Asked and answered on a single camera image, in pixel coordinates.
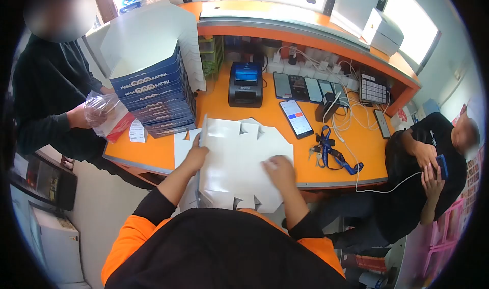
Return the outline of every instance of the orange counter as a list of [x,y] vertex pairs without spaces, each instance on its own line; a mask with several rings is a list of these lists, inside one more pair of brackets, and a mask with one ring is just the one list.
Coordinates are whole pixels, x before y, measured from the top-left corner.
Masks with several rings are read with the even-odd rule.
[[[203,10],[253,11],[269,14],[279,13],[281,16],[290,16],[291,19],[300,20],[303,23],[319,25],[334,31],[341,31],[348,34],[348,36],[351,36],[352,40],[357,40],[353,35],[350,35],[337,25],[330,23],[330,18],[328,16],[290,5],[260,1],[228,0],[185,3],[180,5],[180,7],[192,12],[196,17],[196,21],[199,21],[199,15]],[[407,64],[406,60],[404,60],[398,52],[392,57],[388,57],[386,54],[371,47],[370,52],[365,52],[362,49],[355,48],[354,45],[345,44],[334,39],[326,40],[322,37],[314,37],[309,33],[304,33],[297,29],[291,29],[290,27],[281,29],[272,27],[266,23],[255,25],[253,23],[244,22],[239,25],[229,25],[229,23],[223,23],[222,25],[206,25],[206,23],[200,22],[197,25],[199,35],[235,35],[280,40],[331,51],[340,56],[372,67],[393,78],[394,87],[391,90],[391,93],[393,94],[394,102],[386,111],[389,116],[393,116],[400,108],[405,106],[420,89],[419,79],[412,68]]]
[[[209,118],[239,120],[253,117],[265,126],[274,126],[294,145],[294,166],[297,171],[297,182],[301,189],[324,189],[324,188],[343,188],[354,186],[357,176],[351,176],[345,169],[329,170],[327,168],[315,167],[316,158],[314,156],[308,161],[309,148],[316,145],[315,136],[308,136],[297,139],[279,107],[279,100],[275,97],[272,74],[264,73],[263,79],[267,86],[263,90],[263,104],[261,108],[231,108],[228,105],[230,67],[224,65],[221,69],[219,79],[215,89],[211,94],[199,92],[197,96],[197,122],[198,127],[202,125],[205,114]],[[355,93],[349,93],[351,97],[357,97]],[[322,123],[316,122],[314,111],[317,104],[310,102],[298,102],[304,115],[311,124],[314,132],[321,132]],[[370,125],[376,122],[373,108],[367,108],[370,118]],[[367,126],[367,113],[361,106],[353,107],[355,117]],[[381,132],[377,129],[370,131],[361,127],[357,121],[353,120],[351,127],[341,132],[348,147],[356,155],[359,162],[364,163],[364,168],[360,172],[359,185],[377,184],[387,180],[385,170],[384,149],[386,140],[382,139]],[[347,150],[345,145],[338,141],[336,136],[331,135],[336,140],[335,149],[342,152],[345,159],[351,165],[355,164],[355,159]],[[115,144],[108,144],[104,158],[107,158],[132,172],[135,175],[150,172],[155,174],[167,175],[174,170],[174,137],[173,135],[154,139],[150,135],[146,143],[135,143],[129,141],[129,130],[118,139]],[[337,164],[329,157],[330,166],[337,167]]]

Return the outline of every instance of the display case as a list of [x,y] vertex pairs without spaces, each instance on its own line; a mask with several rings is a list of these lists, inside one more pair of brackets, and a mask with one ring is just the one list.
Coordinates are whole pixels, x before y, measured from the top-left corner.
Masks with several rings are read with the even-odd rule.
[[22,192],[55,207],[72,210],[77,177],[41,151],[15,153],[9,181]]

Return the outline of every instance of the black hoodie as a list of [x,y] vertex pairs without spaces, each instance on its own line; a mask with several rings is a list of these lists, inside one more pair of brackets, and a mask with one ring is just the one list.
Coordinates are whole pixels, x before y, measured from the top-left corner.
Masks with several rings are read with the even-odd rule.
[[92,129],[70,129],[66,116],[101,87],[77,41],[52,43],[31,35],[13,78],[18,151],[29,154],[50,144],[80,161],[101,156],[107,141]]

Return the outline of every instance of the receipt printer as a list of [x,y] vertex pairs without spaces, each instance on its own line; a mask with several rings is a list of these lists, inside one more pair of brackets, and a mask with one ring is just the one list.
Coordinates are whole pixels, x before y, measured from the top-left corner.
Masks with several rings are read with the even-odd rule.
[[263,78],[260,63],[233,62],[229,76],[230,107],[260,108],[263,100]]
[[373,8],[362,33],[363,38],[373,48],[391,57],[404,40],[400,28],[381,11]]

